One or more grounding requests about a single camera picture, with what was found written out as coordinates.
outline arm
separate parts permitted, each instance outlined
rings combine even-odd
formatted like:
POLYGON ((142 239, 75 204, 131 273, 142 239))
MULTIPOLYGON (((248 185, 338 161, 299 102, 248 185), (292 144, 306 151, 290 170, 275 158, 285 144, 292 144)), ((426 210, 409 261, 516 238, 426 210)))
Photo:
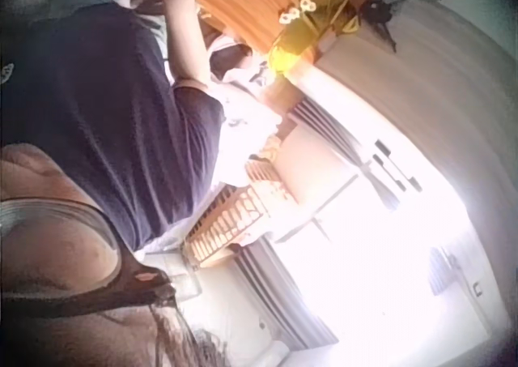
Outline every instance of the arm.
POLYGON ((210 81, 209 55, 197 17, 196 0, 163 0, 169 68, 176 86, 202 90, 210 81))

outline glasses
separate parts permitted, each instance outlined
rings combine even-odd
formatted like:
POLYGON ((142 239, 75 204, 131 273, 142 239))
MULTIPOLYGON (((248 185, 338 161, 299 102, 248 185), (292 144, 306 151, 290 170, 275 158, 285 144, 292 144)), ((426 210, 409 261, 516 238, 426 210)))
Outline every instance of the glasses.
MULTIPOLYGON (((94 257, 103 266, 92 273, 80 268, 84 260, 75 260, 63 246, 62 255, 42 254, 49 260, 47 275, 70 271, 77 284, 55 284, 51 277, 34 280, 37 288, 16 284, 5 288, 2 281, 2 312, 10 317, 62 318, 98 313, 132 306, 169 306, 177 309, 176 290, 162 270, 138 262, 113 227, 109 218, 94 207, 74 201, 43 198, 17 198, 0 203, 0 239, 2 273, 8 274, 15 245, 37 244, 39 249, 53 252, 54 244, 74 245, 77 258, 83 250, 94 250, 94 257)), ((30 277, 24 279, 28 285, 30 277)))

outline hair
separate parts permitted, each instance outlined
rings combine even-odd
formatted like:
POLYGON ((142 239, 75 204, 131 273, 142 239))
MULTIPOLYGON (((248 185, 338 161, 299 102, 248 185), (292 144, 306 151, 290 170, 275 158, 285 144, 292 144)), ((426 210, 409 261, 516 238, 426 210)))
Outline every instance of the hair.
POLYGON ((230 367, 215 336, 193 334, 176 309, 118 310, 73 318, 2 317, 0 365, 230 367))

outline wooden furniture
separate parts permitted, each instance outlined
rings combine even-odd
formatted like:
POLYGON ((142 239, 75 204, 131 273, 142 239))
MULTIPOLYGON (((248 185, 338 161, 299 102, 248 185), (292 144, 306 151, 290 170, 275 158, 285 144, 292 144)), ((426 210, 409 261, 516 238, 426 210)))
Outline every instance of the wooden furniture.
POLYGON ((268 160, 250 160, 246 171, 250 184, 225 186, 189 232, 184 255, 194 266, 220 259, 230 244, 254 242, 296 213, 296 201, 268 160))

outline person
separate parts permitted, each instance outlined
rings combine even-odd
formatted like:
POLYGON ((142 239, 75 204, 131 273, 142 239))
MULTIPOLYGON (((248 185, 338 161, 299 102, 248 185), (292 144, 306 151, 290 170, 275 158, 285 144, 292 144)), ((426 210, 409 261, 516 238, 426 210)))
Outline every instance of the person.
POLYGON ((188 335, 170 291, 160 308, 146 305, 141 286, 104 296, 104 308, 75 295, 97 296, 108 274, 152 283, 159 271, 119 268, 106 236, 138 250, 190 216, 209 188, 223 111, 207 92, 196 2, 163 0, 171 86, 153 33, 132 10, 46 1, 22 4, 29 22, 2 32, 2 311, 32 299, 52 308, 56 291, 73 297, 63 314, 2 314, 2 365, 227 365, 206 337, 188 335))

